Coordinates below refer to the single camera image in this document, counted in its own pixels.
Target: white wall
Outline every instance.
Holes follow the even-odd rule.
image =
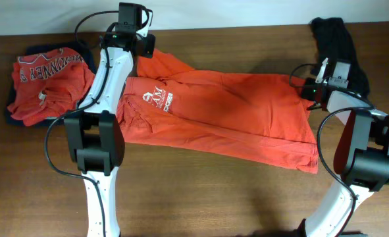
[[[90,13],[120,0],[0,0],[0,35],[73,32]],[[389,0],[131,0],[152,9],[152,29],[307,24],[317,16],[346,22],[389,21]],[[117,14],[95,16],[82,31],[104,31]]]

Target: folded shirt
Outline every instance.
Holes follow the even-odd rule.
[[[66,47],[18,57],[11,75],[16,97],[7,109],[26,126],[75,109],[95,78],[83,57]]]
[[[289,86],[287,75],[195,70],[170,54],[153,55],[139,58],[138,77],[127,79],[118,104],[126,142],[317,172],[306,109],[312,102]]]

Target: red t-shirt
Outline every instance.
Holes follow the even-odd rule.
[[[294,83],[303,80],[293,78]],[[312,102],[279,74],[194,70],[155,50],[139,58],[117,118],[126,142],[182,147],[317,172]]]

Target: black fabric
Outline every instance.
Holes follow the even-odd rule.
[[[311,30],[319,50],[318,62],[323,62],[327,57],[349,61],[351,68],[348,75],[348,88],[367,98],[370,93],[368,78],[359,67],[352,37],[346,30],[344,21],[341,18],[321,19],[318,17],[311,21]],[[318,66],[311,72],[318,75],[319,71]]]
[[[80,54],[84,62],[88,65],[89,69],[96,74],[96,67],[95,67],[95,61],[93,59],[93,55],[91,54],[91,51],[89,49],[86,49],[82,47],[79,43],[76,41],[72,42],[66,42],[66,43],[56,43],[51,45],[35,45],[31,46],[26,49],[25,56],[27,55],[34,55],[38,53],[46,53],[48,51],[59,49],[62,47],[67,47],[70,49],[73,49],[75,52]],[[9,96],[7,98],[7,105],[4,110],[4,116],[7,124],[15,125],[15,126],[24,126],[23,121],[16,120],[11,117],[11,112],[7,109],[7,106],[13,103],[16,99],[16,90],[14,89],[13,83],[10,88]],[[49,126],[52,123],[53,119],[45,119],[44,121],[41,121],[33,126]],[[62,125],[63,121],[59,121],[57,125]]]

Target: brown wooden surface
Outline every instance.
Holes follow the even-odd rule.
[[[370,99],[389,114],[389,23],[349,24],[359,62],[371,84]],[[270,26],[154,32],[157,48],[195,68],[223,72],[289,73],[315,62],[307,26]],[[82,38],[96,40],[98,34]],[[85,236],[86,193],[81,180],[53,172],[44,156],[46,128],[5,124],[3,109],[17,55],[30,45],[73,40],[71,34],[0,37],[0,236]],[[95,51],[96,60],[99,51]],[[316,131],[324,112],[313,111]],[[342,125],[327,124],[328,162]],[[50,150],[62,169],[71,163],[65,131],[52,134]],[[117,180],[117,217],[123,236],[231,236],[254,230],[296,228],[319,205],[332,183],[317,175],[185,149],[127,144]],[[348,230],[389,236],[389,186],[366,201]]]

